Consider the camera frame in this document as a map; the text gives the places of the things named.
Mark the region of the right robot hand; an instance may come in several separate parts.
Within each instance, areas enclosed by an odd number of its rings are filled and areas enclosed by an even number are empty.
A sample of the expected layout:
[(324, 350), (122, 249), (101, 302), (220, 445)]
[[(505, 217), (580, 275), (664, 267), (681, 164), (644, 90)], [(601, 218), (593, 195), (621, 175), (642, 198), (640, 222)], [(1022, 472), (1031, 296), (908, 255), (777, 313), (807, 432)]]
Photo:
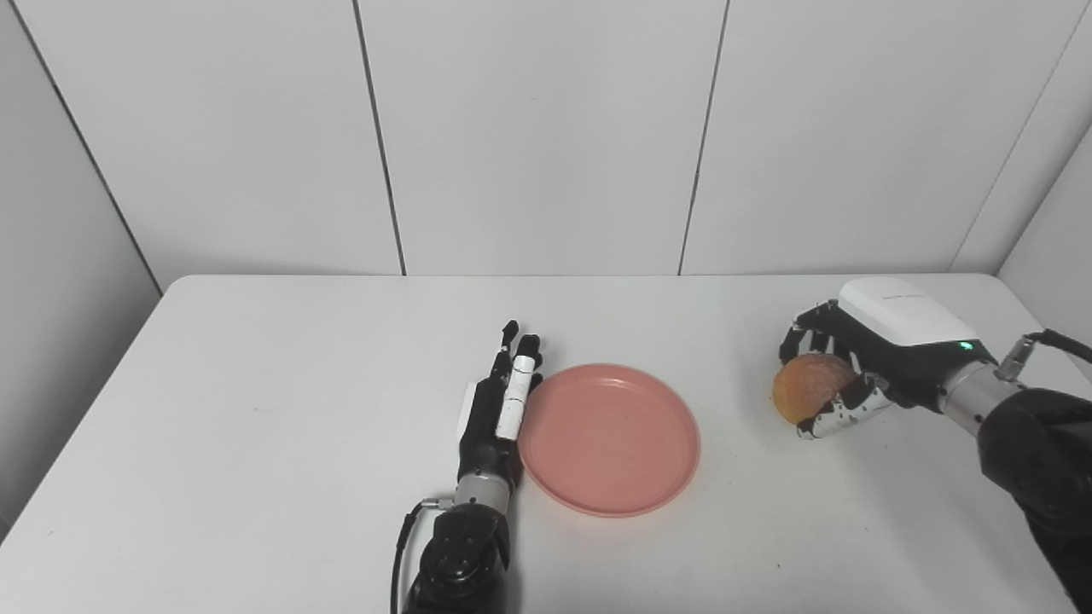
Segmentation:
[(886, 408), (943, 412), (956, 386), (999, 362), (978, 334), (938, 299), (901, 278), (846, 282), (835, 298), (796, 315), (778, 350), (781, 365), (829, 356), (850, 380), (811, 417), (797, 420), (803, 439), (818, 439), (876, 416)]

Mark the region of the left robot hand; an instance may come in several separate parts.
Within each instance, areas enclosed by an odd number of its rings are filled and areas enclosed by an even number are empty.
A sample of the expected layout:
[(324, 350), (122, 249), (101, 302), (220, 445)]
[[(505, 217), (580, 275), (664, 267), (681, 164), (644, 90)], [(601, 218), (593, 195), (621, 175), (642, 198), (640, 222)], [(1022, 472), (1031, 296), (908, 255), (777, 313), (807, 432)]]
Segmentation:
[(456, 479), (503, 479), (510, 487), (522, 472), (518, 438), (529, 397), (543, 382), (541, 338), (520, 334), (517, 320), (502, 330), (487, 377), (473, 385), (459, 440)]

